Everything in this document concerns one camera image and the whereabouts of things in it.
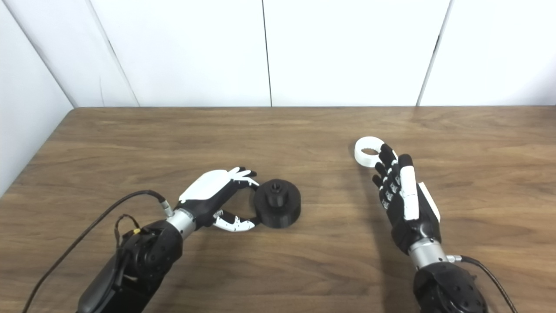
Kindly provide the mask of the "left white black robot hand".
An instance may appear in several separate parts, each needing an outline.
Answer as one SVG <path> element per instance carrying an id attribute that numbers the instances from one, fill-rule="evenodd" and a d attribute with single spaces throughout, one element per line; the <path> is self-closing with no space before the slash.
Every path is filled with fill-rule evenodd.
<path id="1" fill-rule="evenodd" d="M 222 207 L 238 190 L 258 190 L 260 184 L 254 180 L 256 175 L 256 172 L 245 167 L 206 172 L 179 196 L 175 208 L 184 210 L 192 217 L 196 230 L 203 226 L 216 226 L 229 232 L 251 230 L 260 224 L 260 218 L 242 218 Z"/>

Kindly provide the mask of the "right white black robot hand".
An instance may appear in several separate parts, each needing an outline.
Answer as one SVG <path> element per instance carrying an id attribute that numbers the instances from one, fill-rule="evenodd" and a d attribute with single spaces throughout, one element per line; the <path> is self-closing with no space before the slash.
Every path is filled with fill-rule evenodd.
<path id="1" fill-rule="evenodd" d="M 419 240 L 441 243 L 440 220 L 422 186 L 417 183 L 411 156 L 396 155 L 389 145 L 383 144 L 378 157 L 373 183 L 391 223 L 395 245 L 408 254 L 410 247 Z"/>

